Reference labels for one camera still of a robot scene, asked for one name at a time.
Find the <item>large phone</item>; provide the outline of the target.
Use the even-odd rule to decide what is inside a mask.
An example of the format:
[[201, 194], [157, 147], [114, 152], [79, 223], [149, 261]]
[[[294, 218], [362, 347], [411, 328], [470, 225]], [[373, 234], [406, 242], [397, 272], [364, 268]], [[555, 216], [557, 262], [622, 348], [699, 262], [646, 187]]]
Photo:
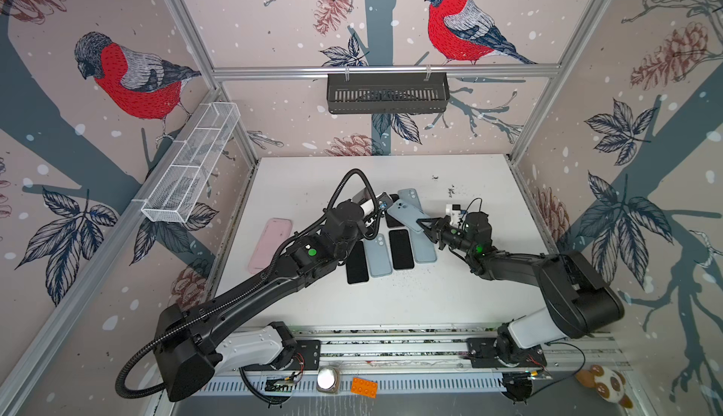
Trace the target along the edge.
[[410, 244], [412, 255], [418, 264], [432, 264], [437, 261], [435, 244], [432, 243], [424, 233], [410, 232]]

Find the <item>pale blue case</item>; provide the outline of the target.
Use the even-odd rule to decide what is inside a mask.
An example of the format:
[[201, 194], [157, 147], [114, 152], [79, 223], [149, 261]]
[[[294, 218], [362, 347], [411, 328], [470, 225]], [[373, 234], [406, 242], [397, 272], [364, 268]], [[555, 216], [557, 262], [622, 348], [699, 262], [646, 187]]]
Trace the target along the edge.
[[420, 219], [428, 219], [429, 216], [412, 203], [399, 199], [395, 201], [386, 213], [396, 219], [414, 233], [423, 233], [424, 227], [418, 223]]
[[381, 278], [393, 273], [388, 243], [381, 233], [374, 240], [363, 240], [369, 276]]

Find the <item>blue phone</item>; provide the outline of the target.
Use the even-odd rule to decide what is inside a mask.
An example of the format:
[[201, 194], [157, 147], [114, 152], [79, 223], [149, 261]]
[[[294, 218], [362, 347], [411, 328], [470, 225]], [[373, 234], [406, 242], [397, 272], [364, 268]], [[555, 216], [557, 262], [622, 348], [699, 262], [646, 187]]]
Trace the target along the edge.
[[389, 245], [391, 250], [393, 269], [410, 270], [414, 269], [412, 244], [407, 230], [389, 231]]

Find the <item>black phone table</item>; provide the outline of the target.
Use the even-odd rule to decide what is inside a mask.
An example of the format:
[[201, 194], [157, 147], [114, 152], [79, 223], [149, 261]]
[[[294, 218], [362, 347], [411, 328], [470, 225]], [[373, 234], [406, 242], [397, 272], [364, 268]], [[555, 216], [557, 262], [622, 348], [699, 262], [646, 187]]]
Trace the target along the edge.
[[358, 284], [369, 281], [368, 266], [363, 241], [358, 241], [346, 259], [346, 281]]

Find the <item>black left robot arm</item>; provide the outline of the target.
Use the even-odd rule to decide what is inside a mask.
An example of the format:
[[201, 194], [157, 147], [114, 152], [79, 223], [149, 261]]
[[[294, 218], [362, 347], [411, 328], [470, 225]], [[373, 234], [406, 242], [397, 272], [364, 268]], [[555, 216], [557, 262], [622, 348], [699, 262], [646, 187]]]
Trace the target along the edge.
[[[120, 369], [115, 391], [125, 399], [164, 392], [178, 402], [197, 393], [233, 356], [222, 352], [226, 339], [274, 303], [310, 286], [348, 261], [356, 244], [378, 236], [382, 215], [392, 206], [377, 194], [360, 169], [352, 169], [335, 189], [323, 214], [294, 233], [273, 253], [270, 264], [231, 290], [183, 310], [163, 310], [156, 336]], [[135, 390], [126, 380], [148, 354], [156, 358], [162, 381]]]

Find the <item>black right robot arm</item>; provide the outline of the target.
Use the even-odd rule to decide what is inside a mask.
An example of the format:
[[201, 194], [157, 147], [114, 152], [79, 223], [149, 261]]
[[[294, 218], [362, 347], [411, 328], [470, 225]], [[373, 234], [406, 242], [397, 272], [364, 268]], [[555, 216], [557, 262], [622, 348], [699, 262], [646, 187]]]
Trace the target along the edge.
[[582, 253], [513, 253], [493, 244], [484, 212], [465, 216], [458, 227], [450, 216], [420, 218], [417, 225], [440, 250], [463, 259], [470, 272], [489, 282], [531, 285], [544, 307], [497, 329], [498, 355], [529, 350], [562, 339], [579, 339], [624, 317], [621, 299]]

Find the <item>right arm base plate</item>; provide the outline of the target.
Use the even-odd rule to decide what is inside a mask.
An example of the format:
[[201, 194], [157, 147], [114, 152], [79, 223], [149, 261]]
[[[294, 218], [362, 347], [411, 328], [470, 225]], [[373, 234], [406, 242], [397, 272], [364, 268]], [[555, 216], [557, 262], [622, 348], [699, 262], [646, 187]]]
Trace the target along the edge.
[[467, 356], [473, 368], [546, 368], [547, 361], [540, 346], [523, 349], [507, 338], [468, 338]]

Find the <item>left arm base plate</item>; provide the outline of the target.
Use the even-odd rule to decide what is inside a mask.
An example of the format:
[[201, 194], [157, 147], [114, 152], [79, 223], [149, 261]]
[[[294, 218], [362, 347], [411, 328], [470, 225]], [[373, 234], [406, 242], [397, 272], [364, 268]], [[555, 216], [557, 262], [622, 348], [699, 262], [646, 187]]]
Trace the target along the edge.
[[318, 340], [297, 341], [295, 346], [284, 348], [272, 363], [263, 366], [267, 371], [317, 371], [321, 359], [321, 342]]

